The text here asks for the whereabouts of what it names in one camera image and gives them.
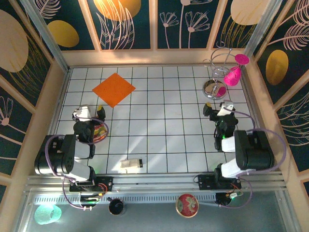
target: white tile floor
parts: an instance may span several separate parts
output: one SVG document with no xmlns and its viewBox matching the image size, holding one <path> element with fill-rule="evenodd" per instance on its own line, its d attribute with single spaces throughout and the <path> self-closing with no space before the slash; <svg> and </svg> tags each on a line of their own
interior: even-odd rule
<svg viewBox="0 0 309 232">
<path fill-rule="evenodd" d="M 129 96 L 111 108 L 92 89 L 113 73 L 136 87 Z M 139 158 L 143 168 L 134 173 L 207 172 L 235 153 L 214 149 L 214 122 L 202 114 L 206 102 L 218 109 L 222 101 L 208 100 L 201 89 L 209 80 L 207 67 L 119 67 L 75 68 L 63 103 L 57 134 L 73 133 L 71 115 L 80 104 L 89 104 L 92 116 L 104 105 L 110 135 L 96 144 L 96 154 L 83 162 L 98 174 L 126 173 L 120 161 Z M 241 84 L 229 87 L 224 99 L 236 110 L 249 113 Z M 236 115 L 238 128 L 252 128 L 250 119 Z"/>
</svg>

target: yellow object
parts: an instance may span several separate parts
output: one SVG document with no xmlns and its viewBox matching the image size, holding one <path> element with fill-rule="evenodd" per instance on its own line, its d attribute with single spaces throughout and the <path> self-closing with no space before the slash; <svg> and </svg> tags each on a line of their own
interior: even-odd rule
<svg viewBox="0 0 309 232">
<path fill-rule="evenodd" d="M 69 23 L 55 20 L 47 25 L 58 45 L 63 47 L 74 47 L 79 42 L 77 31 Z"/>
<path fill-rule="evenodd" d="M 275 86 L 279 84 L 285 77 L 289 67 L 289 58 L 285 52 L 281 50 L 273 51 L 266 63 L 266 79 Z"/>
<path fill-rule="evenodd" d="M 118 13 L 119 16 L 121 15 L 119 3 L 122 5 L 124 11 L 125 8 L 128 9 L 132 18 L 137 15 L 141 6 L 140 0 L 94 0 L 93 2 L 103 16 L 116 21 L 119 21 L 120 17 L 114 17 L 113 15 L 115 13 Z"/>
<path fill-rule="evenodd" d="M 15 73 L 23 69 L 28 59 L 27 34 L 10 14 L 0 10 L 0 67 Z"/>
<path fill-rule="evenodd" d="M 234 22 L 240 25 L 257 24 L 269 0 L 233 0 L 231 4 L 231 16 Z"/>
</svg>

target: gray floor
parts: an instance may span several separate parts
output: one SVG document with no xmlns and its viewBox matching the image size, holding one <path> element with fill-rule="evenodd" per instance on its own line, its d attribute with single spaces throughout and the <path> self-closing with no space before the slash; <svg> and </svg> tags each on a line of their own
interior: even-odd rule
<svg viewBox="0 0 309 232">
<path fill-rule="evenodd" d="M 248 198 L 234 199 L 231 206 Z M 130 204 L 122 216 L 112 216 L 107 205 L 93 211 L 59 205 L 62 216 L 58 222 L 38 225 L 31 212 L 28 232 L 284 232 L 277 200 L 273 192 L 254 193 L 252 202 L 242 209 L 224 209 L 201 205 L 190 219 L 179 216 L 175 204 Z"/>
</svg>

